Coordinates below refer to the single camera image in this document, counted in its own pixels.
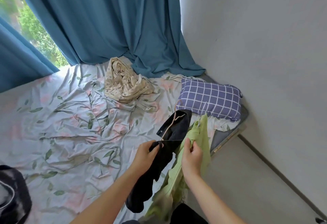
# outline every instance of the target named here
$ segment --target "forearm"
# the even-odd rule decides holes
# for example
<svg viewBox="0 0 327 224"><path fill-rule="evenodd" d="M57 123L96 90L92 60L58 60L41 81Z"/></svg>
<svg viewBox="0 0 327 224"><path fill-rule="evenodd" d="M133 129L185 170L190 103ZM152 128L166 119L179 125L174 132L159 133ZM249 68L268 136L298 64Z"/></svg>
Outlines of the forearm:
<svg viewBox="0 0 327 224"><path fill-rule="evenodd" d="M245 224L200 176L188 180L188 186L210 224Z"/></svg>
<svg viewBox="0 0 327 224"><path fill-rule="evenodd" d="M98 199L81 212L71 224L113 223L139 176L133 168L128 168Z"/></svg>

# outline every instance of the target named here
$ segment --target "person's left arm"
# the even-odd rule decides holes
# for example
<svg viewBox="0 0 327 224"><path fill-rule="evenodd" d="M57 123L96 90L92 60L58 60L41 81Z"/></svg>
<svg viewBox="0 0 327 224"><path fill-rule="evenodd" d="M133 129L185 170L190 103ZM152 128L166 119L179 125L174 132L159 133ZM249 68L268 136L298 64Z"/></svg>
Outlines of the person's left arm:
<svg viewBox="0 0 327 224"><path fill-rule="evenodd" d="M159 146L156 146L149 152L153 142L142 143L126 172L102 193L98 199L84 209L71 224L113 223L137 180L150 168L159 150Z"/></svg>

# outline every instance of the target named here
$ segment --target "baseboard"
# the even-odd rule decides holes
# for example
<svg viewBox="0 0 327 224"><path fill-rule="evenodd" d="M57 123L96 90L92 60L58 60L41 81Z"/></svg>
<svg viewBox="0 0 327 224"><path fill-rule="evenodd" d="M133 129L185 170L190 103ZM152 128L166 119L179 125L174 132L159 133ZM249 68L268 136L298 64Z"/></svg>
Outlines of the baseboard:
<svg viewBox="0 0 327 224"><path fill-rule="evenodd" d="M327 216L317 208L291 181L285 177L265 156L263 156L243 135L238 135L238 137L267 165L274 173L276 173L309 207L320 216L327 220Z"/></svg>

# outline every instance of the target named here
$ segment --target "floor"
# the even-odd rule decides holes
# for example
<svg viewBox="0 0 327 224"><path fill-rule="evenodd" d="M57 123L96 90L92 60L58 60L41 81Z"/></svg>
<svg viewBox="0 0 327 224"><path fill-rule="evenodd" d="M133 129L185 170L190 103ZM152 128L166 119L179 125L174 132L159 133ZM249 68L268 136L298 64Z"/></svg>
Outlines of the floor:
<svg viewBox="0 0 327 224"><path fill-rule="evenodd" d="M317 214L238 137L213 156L204 178L248 224L316 223ZM205 218L192 193L187 204ZM152 219L146 223L164 222Z"/></svg>

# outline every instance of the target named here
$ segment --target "checkered pillow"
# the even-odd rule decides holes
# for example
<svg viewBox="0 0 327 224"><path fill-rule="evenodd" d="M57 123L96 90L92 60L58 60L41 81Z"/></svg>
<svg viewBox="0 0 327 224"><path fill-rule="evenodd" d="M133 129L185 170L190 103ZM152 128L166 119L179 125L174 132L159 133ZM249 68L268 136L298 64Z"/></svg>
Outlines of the checkered pillow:
<svg viewBox="0 0 327 224"><path fill-rule="evenodd" d="M191 78L182 79L177 110L190 110L203 115L237 121L241 117L241 91L235 86L207 83Z"/></svg>

